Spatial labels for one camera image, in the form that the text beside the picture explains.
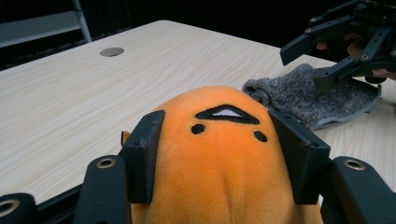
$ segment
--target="black eye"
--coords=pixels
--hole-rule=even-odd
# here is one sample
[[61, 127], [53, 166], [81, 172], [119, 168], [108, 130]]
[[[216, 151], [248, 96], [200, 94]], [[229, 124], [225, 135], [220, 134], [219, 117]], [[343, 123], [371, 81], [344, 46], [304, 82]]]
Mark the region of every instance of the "black eye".
[[195, 124], [194, 126], [191, 127], [191, 132], [193, 134], [203, 133], [204, 130], [205, 130], [204, 124]]
[[267, 136], [265, 136], [265, 134], [263, 134], [263, 133], [260, 132], [260, 131], [254, 132], [254, 136], [255, 136], [257, 139], [259, 139], [259, 141], [261, 141], [261, 142], [266, 142], [266, 141], [267, 141]]

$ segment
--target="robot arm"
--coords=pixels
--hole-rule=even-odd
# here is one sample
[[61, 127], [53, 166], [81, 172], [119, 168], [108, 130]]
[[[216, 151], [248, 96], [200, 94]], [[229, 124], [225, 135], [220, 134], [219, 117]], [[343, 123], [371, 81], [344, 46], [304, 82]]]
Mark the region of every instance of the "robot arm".
[[368, 43], [355, 60], [351, 56], [314, 77], [317, 91], [326, 92], [337, 83], [356, 75], [380, 83], [385, 78], [373, 78], [372, 70], [387, 68], [396, 72], [396, 3], [391, 0], [352, 0], [312, 18], [304, 34], [292, 40], [280, 51], [284, 65], [305, 54], [320, 41], [327, 41], [329, 54], [343, 47], [344, 35], [354, 33]]

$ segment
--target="gray knitted cloth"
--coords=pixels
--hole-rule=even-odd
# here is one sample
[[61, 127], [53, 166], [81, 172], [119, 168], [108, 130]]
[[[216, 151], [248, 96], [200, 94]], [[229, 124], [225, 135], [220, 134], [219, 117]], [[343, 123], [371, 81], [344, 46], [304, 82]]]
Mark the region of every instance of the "gray knitted cloth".
[[317, 92], [313, 77], [322, 69], [303, 63], [283, 77], [250, 79], [242, 91], [269, 109], [294, 116], [311, 131], [354, 119], [380, 99], [381, 85], [354, 78], [329, 92]]

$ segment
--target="table surface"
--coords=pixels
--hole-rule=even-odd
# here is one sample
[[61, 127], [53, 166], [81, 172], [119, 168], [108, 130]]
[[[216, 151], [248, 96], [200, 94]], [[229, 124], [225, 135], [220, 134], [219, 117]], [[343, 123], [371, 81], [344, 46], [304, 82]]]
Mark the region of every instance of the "table surface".
[[[122, 48], [118, 56], [100, 52]], [[173, 21], [155, 21], [0, 72], [0, 195], [27, 192], [36, 203], [82, 183], [87, 165], [120, 151], [154, 107], [185, 91], [248, 79], [280, 77], [301, 63], [333, 62], [303, 55], [283, 66], [279, 48]], [[396, 190], [396, 82], [370, 113], [314, 133], [331, 158], [370, 163]]]

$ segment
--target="stuffed animal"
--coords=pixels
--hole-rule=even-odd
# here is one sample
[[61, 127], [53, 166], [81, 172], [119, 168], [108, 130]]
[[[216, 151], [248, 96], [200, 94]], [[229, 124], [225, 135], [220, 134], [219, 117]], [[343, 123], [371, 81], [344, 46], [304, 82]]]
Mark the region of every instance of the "stuffed animal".
[[246, 93], [202, 87], [157, 110], [152, 202], [132, 204], [134, 224], [322, 223], [318, 204], [294, 202], [268, 110]]

